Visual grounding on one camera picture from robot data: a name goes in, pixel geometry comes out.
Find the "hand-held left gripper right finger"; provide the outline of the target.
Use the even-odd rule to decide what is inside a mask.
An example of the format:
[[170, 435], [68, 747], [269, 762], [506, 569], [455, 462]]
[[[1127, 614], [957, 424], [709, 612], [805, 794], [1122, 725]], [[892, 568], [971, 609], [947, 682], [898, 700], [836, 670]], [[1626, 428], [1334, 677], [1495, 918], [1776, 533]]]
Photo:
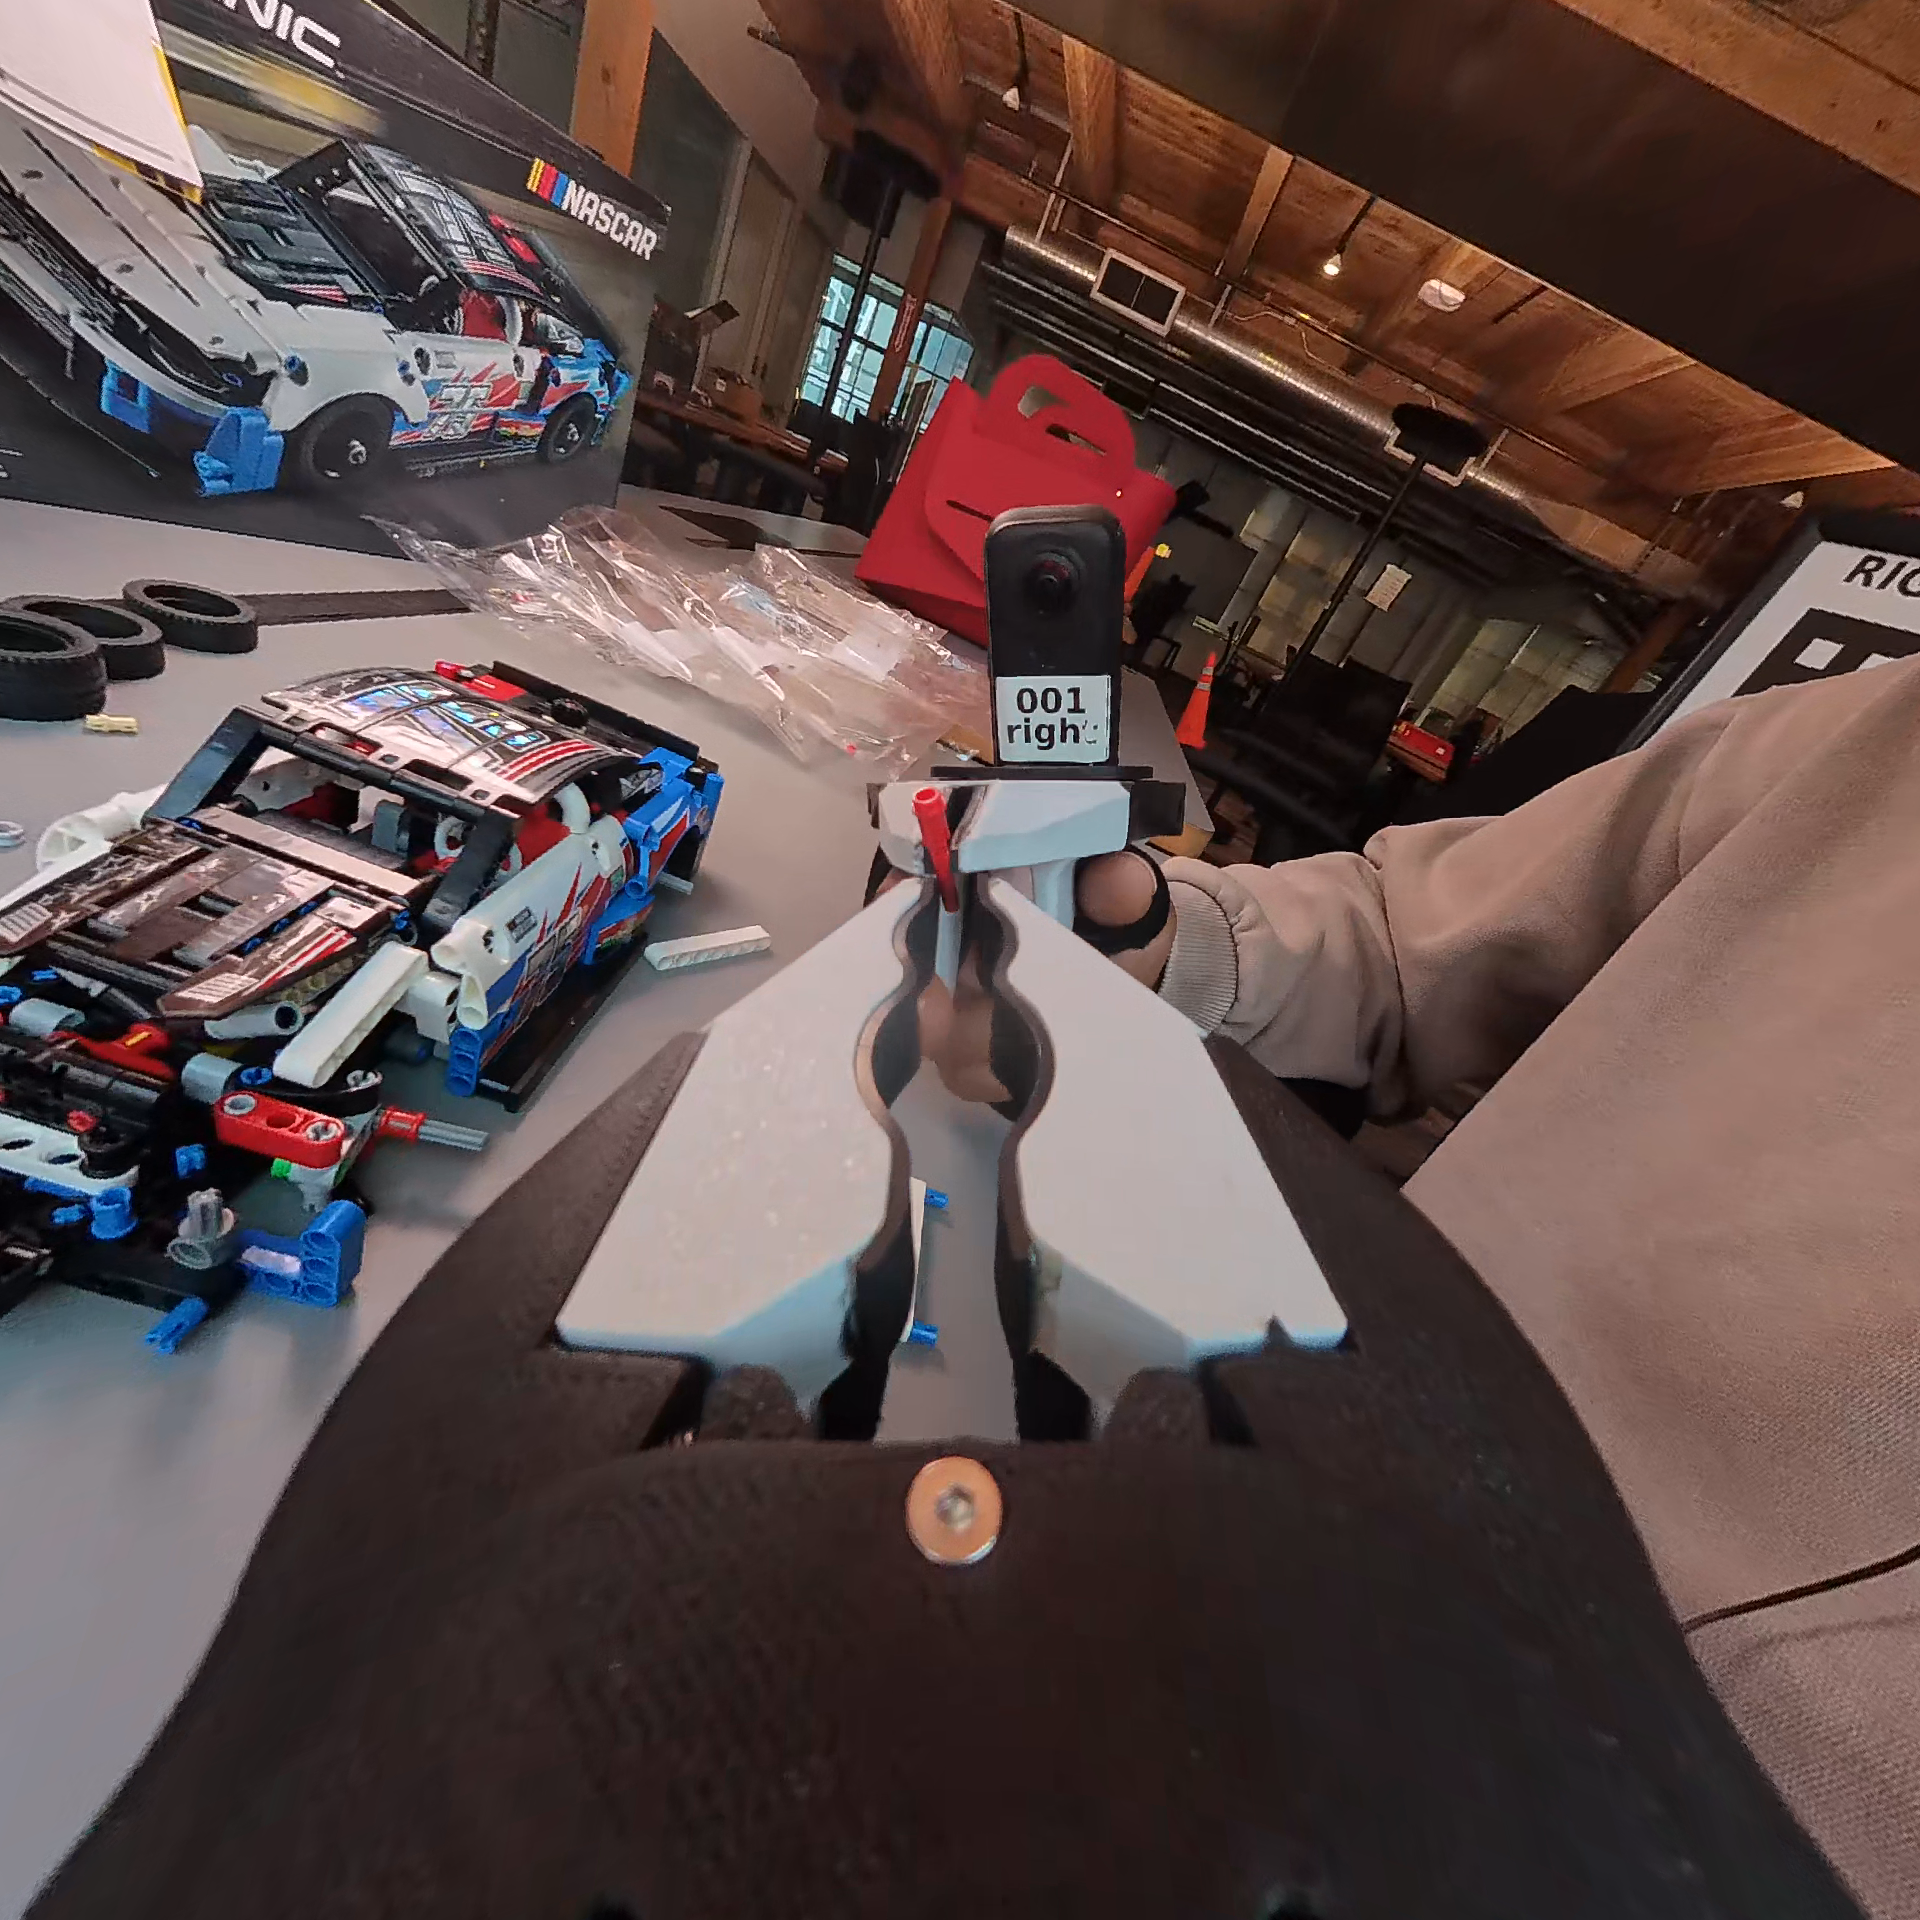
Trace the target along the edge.
[[1091, 1433], [1142, 1374], [1270, 1342], [1332, 1353], [1344, 1314], [1208, 1045], [1002, 877], [976, 968], [1012, 1132], [996, 1300], [1020, 1433]]

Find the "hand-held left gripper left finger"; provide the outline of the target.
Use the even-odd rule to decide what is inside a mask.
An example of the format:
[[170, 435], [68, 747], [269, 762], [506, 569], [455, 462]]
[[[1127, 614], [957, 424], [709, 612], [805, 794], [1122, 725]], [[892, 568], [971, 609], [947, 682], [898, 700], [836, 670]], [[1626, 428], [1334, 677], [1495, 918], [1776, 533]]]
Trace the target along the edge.
[[910, 1317], [922, 889], [901, 880], [712, 1019], [566, 1297], [580, 1353], [763, 1370], [876, 1433]]

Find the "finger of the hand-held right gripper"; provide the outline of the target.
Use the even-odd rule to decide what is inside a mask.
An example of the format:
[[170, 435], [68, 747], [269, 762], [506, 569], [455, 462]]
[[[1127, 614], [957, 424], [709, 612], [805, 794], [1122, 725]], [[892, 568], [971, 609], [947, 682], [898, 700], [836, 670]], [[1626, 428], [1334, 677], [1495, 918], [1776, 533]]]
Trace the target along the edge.
[[1132, 789], [1111, 779], [992, 779], [971, 786], [959, 874], [1031, 872], [1125, 849]]
[[888, 869], [893, 869], [898, 874], [918, 876], [918, 877], [930, 877], [930, 876], [928, 876], [923, 850], [922, 850], [922, 832], [917, 830], [910, 803], [915, 797], [915, 792], [925, 786], [925, 784], [936, 784], [949, 795], [949, 824], [954, 828], [954, 818], [951, 818], [951, 792], [954, 789], [949, 784], [925, 779], [925, 782], [918, 782], [918, 784], [915, 784], [915, 782], [892, 782], [892, 784], [884, 784], [884, 786], [878, 789], [880, 853], [882, 853], [884, 861], [888, 864]]

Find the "person's right forearm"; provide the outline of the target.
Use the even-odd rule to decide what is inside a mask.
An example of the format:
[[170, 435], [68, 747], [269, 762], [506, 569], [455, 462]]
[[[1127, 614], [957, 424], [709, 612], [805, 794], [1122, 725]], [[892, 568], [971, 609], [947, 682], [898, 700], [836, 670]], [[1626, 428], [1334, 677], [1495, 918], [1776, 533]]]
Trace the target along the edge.
[[1496, 818], [1270, 869], [1166, 864], [1158, 994], [1402, 1120], [1488, 1092], [1584, 992], [1656, 1033], [1768, 1017], [1915, 936], [1915, 660], [1694, 713]]

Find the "person's right hand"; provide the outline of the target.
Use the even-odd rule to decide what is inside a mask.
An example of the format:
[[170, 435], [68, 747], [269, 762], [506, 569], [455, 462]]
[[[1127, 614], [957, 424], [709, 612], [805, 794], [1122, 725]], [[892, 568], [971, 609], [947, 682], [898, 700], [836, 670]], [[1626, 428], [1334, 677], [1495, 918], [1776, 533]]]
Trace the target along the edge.
[[[1150, 992], [1162, 988], [1176, 918], [1152, 856], [1116, 850], [1079, 861], [1072, 923], [1122, 974]], [[1010, 1092], [992, 1067], [994, 1000], [978, 960], [978, 942], [967, 942], [954, 980], [934, 977], [922, 992], [922, 1058], [954, 1097], [1003, 1108]]]

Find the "red cardboard carrier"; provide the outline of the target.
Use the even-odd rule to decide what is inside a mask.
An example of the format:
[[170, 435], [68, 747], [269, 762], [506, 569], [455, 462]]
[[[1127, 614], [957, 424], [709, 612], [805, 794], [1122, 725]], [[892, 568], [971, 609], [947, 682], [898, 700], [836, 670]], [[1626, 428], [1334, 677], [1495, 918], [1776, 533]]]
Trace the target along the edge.
[[1103, 507], [1136, 585], [1176, 488], [1136, 467], [1130, 416], [1068, 363], [1031, 352], [988, 390], [951, 385], [918, 437], [854, 579], [880, 602], [974, 644], [988, 641], [986, 539], [1010, 510]]

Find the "crumpled clear plastic bags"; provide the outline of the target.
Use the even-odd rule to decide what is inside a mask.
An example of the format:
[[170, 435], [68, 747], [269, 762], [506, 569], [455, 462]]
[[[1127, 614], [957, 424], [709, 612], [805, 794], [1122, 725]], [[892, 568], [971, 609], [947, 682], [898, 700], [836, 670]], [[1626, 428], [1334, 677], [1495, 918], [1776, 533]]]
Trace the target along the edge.
[[468, 609], [699, 690], [807, 765], [898, 778], [944, 745], [988, 749], [982, 657], [827, 557], [770, 541], [682, 556], [636, 512], [604, 507], [506, 545], [372, 526]]

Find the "toy brick race car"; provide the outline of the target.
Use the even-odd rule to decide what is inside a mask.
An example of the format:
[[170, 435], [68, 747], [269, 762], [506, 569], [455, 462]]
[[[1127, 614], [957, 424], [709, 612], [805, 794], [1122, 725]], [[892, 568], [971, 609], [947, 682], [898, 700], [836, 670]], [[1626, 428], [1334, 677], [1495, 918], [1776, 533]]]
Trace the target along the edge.
[[488, 1144], [398, 1106], [387, 1058], [520, 1108], [693, 889], [722, 795], [684, 737], [436, 662], [268, 692], [167, 786], [62, 818], [2, 912], [2, 1310], [340, 1306], [364, 1157]]

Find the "person's beige clothing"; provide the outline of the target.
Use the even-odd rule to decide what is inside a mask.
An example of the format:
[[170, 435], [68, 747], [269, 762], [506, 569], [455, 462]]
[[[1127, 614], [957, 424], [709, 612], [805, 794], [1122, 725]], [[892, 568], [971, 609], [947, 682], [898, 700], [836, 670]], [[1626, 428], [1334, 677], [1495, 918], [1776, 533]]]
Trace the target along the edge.
[[1694, 872], [1421, 929], [1412, 1180], [1588, 1426], [1699, 1667], [1871, 1915], [1915, 1915], [1915, 888]]

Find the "toy set cardboard box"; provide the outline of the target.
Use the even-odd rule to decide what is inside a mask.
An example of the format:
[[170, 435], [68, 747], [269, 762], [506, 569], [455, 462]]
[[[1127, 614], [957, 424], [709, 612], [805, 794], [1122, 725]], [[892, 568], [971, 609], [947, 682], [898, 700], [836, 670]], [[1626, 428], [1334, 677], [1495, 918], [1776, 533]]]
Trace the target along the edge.
[[6, 502], [390, 556], [618, 500], [666, 206], [388, 4], [151, 4], [202, 196], [2, 106]]

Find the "black toy tire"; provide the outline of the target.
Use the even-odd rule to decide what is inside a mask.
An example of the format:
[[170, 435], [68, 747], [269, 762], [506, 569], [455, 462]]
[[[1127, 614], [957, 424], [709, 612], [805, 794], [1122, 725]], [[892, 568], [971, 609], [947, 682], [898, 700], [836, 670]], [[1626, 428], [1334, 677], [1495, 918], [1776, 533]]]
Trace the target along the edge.
[[117, 598], [19, 595], [5, 611], [56, 620], [94, 641], [110, 683], [155, 682], [167, 665], [160, 627]]
[[148, 620], [160, 637], [203, 657], [246, 657], [258, 648], [258, 617], [250, 602], [196, 584], [132, 581], [124, 605]]
[[2, 609], [0, 672], [6, 721], [71, 722], [108, 709], [101, 644], [56, 617]]

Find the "framed white sign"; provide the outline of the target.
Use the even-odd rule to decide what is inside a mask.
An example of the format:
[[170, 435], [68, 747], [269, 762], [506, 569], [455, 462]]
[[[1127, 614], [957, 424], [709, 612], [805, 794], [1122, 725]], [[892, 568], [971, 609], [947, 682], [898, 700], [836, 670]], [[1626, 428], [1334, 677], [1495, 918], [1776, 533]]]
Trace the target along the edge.
[[1918, 512], [1811, 514], [1662, 686], [1622, 749], [1726, 700], [1835, 682], [1915, 653]]

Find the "toy instruction booklet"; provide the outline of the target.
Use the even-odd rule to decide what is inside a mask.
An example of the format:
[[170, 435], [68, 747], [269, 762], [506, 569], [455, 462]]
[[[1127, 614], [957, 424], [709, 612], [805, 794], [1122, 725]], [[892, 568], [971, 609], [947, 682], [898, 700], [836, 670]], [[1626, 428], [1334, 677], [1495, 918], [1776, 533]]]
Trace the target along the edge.
[[148, 2], [2, 2], [2, 99], [13, 115], [202, 198]]

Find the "silver ventilation duct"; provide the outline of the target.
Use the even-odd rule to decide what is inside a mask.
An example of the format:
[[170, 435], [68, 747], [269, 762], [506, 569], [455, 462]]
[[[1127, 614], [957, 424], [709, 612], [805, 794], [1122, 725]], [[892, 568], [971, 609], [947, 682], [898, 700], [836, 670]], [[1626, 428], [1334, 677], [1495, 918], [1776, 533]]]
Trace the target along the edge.
[[1344, 388], [1328, 373], [1311, 373], [1258, 346], [1239, 344], [1220, 326], [1195, 320], [1184, 302], [1175, 304], [1167, 332], [1155, 332], [1136, 312], [1107, 299], [1096, 283], [1108, 259], [1111, 253], [1103, 253], [1094, 264], [1018, 226], [1003, 233], [998, 246], [998, 269], [1018, 292], [1066, 302], [1076, 318], [1116, 330], [1127, 346], [1186, 368], [1194, 378], [1223, 381], [1247, 402], [1259, 401], [1270, 411], [1311, 419], [1344, 430], [1364, 449], [1411, 460], [1411, 449], [1402, 443], [1402, 433], [1381, 401]]

